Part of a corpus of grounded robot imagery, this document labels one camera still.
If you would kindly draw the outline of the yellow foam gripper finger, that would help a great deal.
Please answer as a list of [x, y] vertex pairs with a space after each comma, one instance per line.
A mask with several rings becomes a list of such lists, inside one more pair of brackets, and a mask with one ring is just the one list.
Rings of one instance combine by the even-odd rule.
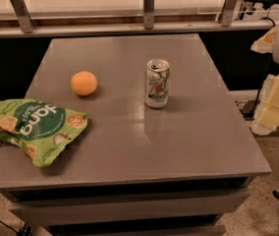
[[273, 49], [273, 39], [275, 32], [276, 28], [272, 28], [264, 36], [256, 40], [251, 46], [251, 51], [261, 54], [271, 53]]
[[269, 135], [279, 127], [279, 75], [268, 75], [254, 112], [251, 130], [257, 135]]

